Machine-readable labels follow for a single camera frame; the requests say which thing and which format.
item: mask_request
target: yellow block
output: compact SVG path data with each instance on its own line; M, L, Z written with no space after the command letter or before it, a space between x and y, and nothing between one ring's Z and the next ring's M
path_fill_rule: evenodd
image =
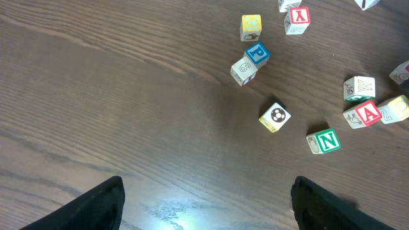
M243 15L243 31L261 31L260 15Z
M409 100L404 95L390 101L388 106L400 121L409 118Z
M276 132L276 131L277 131L277 130L274 128L274 126L272 126L266 119L260 118L260 119L258 119L258 120L261 122L261 124L263 124L266 128L268 128L269 131L271 131L271 132Z

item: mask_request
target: blue block face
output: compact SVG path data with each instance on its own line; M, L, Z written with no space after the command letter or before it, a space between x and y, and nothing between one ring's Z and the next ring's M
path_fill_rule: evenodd
M245 50L245 53L255 65L270 57L270 52L261 42L252 45L250 48Z

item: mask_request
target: wood grain surface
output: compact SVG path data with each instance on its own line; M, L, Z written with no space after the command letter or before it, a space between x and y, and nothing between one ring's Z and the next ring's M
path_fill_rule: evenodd
M304 0L312 23L286 36L277 1L0 0L0 229L18 229L113 175L122 229L297 229L295 177L409 226L409 121L352 130L343 81L389 73L409 54L409 2L362 11ZM263 19L272 56L240 88L230 66L243 14ZM274 102L291 119L271 134ZM342 149L305 135L335 128Z

